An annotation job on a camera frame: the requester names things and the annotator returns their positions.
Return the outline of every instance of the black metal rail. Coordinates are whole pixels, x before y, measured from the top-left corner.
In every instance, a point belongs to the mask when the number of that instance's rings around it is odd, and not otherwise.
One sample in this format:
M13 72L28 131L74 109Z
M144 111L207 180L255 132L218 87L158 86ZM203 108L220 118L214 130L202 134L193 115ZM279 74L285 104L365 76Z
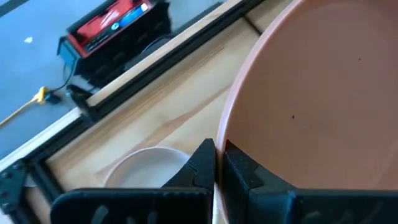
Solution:
M130 97L141 91L164 72L179 63L187 55L202 46L216 34L230 26L240 18L244 18L250 23L258 34L261 31L245 17L245 15L264 0L243 0L228 11L224 12L213 22L199 30L192 37L188 38L182 44L171 50L164 57L153 63L150 67L138 74L135 78L125 83L121 88L109 95L103 101L95 106L98 117L104 118L118 106L127 101ZM52 136L41 146L33 150L25 158L16 161L13 165L0 173L0 178L6 180L7 185L2 184L0 179L0 207L3 213L10 215L12 221L17 224L40 223L33 210L23 197L24 181L14 180L9 174L24 175L30 174L37 184L40 192L51 204L60 194L63 193L62 186L58 183L54 174L47 167L45 161L56 152L65 147L68 143L84 133L93 124L86 123L84 119L78 118L70 123L63 130ZM18 164L23 164L25 169L16 169Z

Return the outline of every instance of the wooden board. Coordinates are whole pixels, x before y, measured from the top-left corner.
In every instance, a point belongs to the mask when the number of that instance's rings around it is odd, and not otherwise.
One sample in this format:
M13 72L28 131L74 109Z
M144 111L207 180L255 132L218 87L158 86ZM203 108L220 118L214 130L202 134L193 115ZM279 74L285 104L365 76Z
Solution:
M249 17L263 29L287 2L267 0ZM48 164L65 190L102 187L110 168L138 149L167 146L192 154L205 138L215 138L229 87L257 39L243 20L235 22L54 155ZM39 191L28 190L27 198L49 223Z

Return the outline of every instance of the yellow cable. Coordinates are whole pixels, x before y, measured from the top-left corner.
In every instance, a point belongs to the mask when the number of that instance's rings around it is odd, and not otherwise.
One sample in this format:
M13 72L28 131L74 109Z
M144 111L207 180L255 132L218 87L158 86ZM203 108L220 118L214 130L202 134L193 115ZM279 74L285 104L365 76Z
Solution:
M19 114L23 109L25 109L26 107L28 107L29 105L31 105L32 103L36 103L37 99L33 98L31 99L29 102L25 103L24 105L22 105L18 110L16 110L15 112L13 112L10 116L8 116L8 118L4 119L3 121L0 122L0 127L3 126L4 124L6 124L8 121L10 121L13 117L15 117L17 114Z

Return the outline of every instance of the concrete floor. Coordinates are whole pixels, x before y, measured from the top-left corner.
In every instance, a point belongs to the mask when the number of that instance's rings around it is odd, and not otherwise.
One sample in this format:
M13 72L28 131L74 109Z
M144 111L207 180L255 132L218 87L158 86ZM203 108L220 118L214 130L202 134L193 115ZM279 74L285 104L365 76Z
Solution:
M217 0L169 0L173 29L212 6ZM7 2L0 0L0 5ZM101 0L30 0L0 17L0 120L3 120L42 86L63 84L63 62L56 56L65 29L101 4ZM74 78L74 83L89 86ZM74 107L32 105L0 128L0 159L39 134Z

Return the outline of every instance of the black cable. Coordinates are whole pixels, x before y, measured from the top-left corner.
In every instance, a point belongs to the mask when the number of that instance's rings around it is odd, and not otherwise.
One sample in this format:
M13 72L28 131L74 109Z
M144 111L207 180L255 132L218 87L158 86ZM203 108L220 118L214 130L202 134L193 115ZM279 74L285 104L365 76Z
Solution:
M243 19L246 21L247 24L249 24L249 26L258 34L261 35L262 31L260 30L260 28L258 28L258 26L256 26L252 20L250 20L247 16L243 16Z
M154 44L158 43L158 41L160 41L164 38L168 38L168 37L174 38L175 36L174 36L174 34L167 34L167 35L160 36L160 37L156 38L154 41L152 41L146 48L144 48L144 50L142 50L141 53L144 53L146 50L148 50L149 47L152 47Z
M63 76L64 78L65 78L66 72L67 72L67 65L66 65L66 64L63 64L62 76ZM50 92L55 92L55 91L58 91L58 90L62 89L63 87L65 87L67 84L69 84L70 79L72 78L72 76L73 76L73 71L70 70L69 76L68 76L68 78L65 80L65 83L64 83L62 86L58 87L58 88L55 88L55 89L53 89L53 90L50 90Z

